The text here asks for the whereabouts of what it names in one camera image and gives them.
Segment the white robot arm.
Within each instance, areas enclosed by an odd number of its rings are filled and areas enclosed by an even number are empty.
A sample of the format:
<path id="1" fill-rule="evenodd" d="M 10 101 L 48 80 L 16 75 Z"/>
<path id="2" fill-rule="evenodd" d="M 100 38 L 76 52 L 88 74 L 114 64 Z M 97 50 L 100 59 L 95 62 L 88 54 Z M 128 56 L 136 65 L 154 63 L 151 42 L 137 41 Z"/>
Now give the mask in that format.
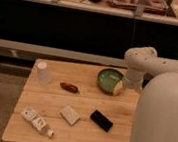
<path id="1" fill-rule="evenodd" d="M 130 142 L 178 142 L 178 60 L 149 46 L 126 50 L 124 59 L 123 83 L 139 93 Z"/>

